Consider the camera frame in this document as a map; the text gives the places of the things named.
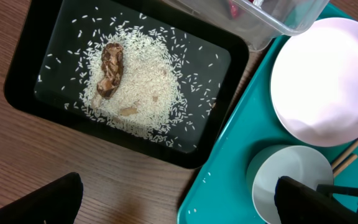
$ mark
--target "wooden stick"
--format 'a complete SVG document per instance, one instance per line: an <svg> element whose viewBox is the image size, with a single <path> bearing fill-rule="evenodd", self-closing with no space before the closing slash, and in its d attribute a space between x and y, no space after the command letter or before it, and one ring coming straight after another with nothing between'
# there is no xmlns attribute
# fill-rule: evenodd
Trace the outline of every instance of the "wooden stick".
<svg viewBox="0 0 358 224"><path fill-rule="evenodd" d="M354 162L358 156L356 154L351 155L347 158L339 167L334 170L334 178L338 176L344 169L346 169L352 162Z"/></svg>
<svg viewBox="0 0 358 224"><path fill-rule="evenodd" d="M340 156L337 158L331 167L335 169L343 160L345 160L356 148L358 147L358 139L349 146Z"/></svg>

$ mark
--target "clear plastic container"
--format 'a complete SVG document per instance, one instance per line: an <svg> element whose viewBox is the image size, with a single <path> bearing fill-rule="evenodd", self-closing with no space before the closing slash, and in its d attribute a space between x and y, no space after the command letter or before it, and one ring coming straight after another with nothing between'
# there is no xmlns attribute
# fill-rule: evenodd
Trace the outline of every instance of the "clear plastic container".
<svg viewBox="0 0 358 224"><path fill-rule="evenodd" d="M264 0L257 7L249 0L232 0L240 12L233 18L228 0L163 0L199 19L242 37L250 51L263 50L280 35L308 30L329 0Z"/></svg>

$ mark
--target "black rectangular tray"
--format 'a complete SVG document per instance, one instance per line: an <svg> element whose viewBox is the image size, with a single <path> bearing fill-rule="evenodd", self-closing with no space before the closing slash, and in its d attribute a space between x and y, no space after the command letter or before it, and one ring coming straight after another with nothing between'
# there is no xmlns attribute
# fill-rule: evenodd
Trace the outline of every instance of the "black rectangular tray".
<svg viewBox="0 0 358 224"><path fill-rule="evenodd" d="M68 57L67 50L69 49L75 52L78 48L85 49L87 47L89 38L92 38L93 29L89 29L89 23L81 20L83 14L88 15L88 20L92 17L103 17L106 22L100 22L98 28L102 29L102 32L106 35L110 33L114 35L114 29L109 28L111 22L109 18L116 16L117 19L120 19L123 15L118 12L123 12L125 16L125 19L122 19L121 22L131 20L132 26L144 26L145 33L153 27L156 29L174 27L176 35L184 36L187 34L189 45L193 47L189 47L186 58L192 63L182 68L183 80L185 80L186 74L196 72L200 73L200 84L209 84L209 80L213 80L211 84L214 88L209 87L211 89L210 95L212 95L209 97L216 98L216 106L212 109L210 116L205 113L207 108L198 107L200 98L204 94L203 91L194 95L190 88L183 90L189 101L189 110L203 111L206 118L203 119L201 113L197 114L197 118L193 119L197 127L196 130L192 130L194 132L190 132L190 130L185 132L184 126L177 127L169 132L168 139L173 139L175 136L184 139L183 142L180 142L185 146L183 148L167 147L164 142L163 144L153 143L137 138L124 131L91 121L80 110L64 110L64 104L70 100L70 103L74 101L81 103L79 99L72 100L75 96L78 96L81 88L83 89L79 84L72 86L70 88L72 91L65 91L66 95L59 94L60 88L67 83L67 78L74 74L74 69L71 68L76 67L76 61L69 64L62 60L62 65L65 64L67 67L55 70L54 66L51 66L51 69L47 70L45 65L53 63L51 62L52 59L47 57L47 54L53 52L53 59L56 54L62 59ZM136 17L139 17L140 12L148 18L146 20L135 20ZM75 24L71 22L73 18L78 19ZM86 41L77 39L79 27L83 27L80 29L83 31L83 38ZM172 44L170 41L167 42L168 49L171 49ZM204 54L201 54L201 51L198 50L200 45L204 46ZM176 48L171 54L179 54L175 51ZM219 58L220 61L225 61L228 65L208 67L212 58L215 58L215 53L221 57ZM229 104L248 59L248 48L238 36L200 21L157 0L33 0L7 74L4 94L8 103L18 110L178 166L196 168L206 162L224 125ZM37 83L39 74L42 74L42 85Z"/></svg>

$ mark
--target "wooden table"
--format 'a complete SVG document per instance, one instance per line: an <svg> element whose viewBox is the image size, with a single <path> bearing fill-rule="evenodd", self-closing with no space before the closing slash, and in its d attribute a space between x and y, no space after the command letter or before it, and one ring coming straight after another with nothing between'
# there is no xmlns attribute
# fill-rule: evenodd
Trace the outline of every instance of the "wooden table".
<svg viewBox="0 0 358 224"><path fill-rule="evenodd" d="M358 20L358 0L332 0ZM0 208L69 173L85 191L76 223L175 223L195 178L186 170L14 110L3 83L29 0L0 0ZM253 54L244 91L263 54Z"/></svg>

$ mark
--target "teal tray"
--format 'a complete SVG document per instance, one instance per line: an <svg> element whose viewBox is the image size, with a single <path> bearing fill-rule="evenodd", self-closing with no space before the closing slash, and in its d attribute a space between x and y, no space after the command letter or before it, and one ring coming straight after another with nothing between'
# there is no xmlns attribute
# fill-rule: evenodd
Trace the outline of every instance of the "teal tray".
<svg viewBox="0 0 358 224"><path fill-rule="evenodd" d="M328 17L350 18L332 4L328 4L320 15L320 18ZM305 145L280 124L270 99L270 74L288 38L277 38L260 64L181 205L178 224L264 223L255 211L246 184L249 162L260 150L271 145ZM314 148L332 161L349 144ZM358 159L335 179L335 184L358 187ZM337 199L346 207L356 210L358 199Z"/></svg>

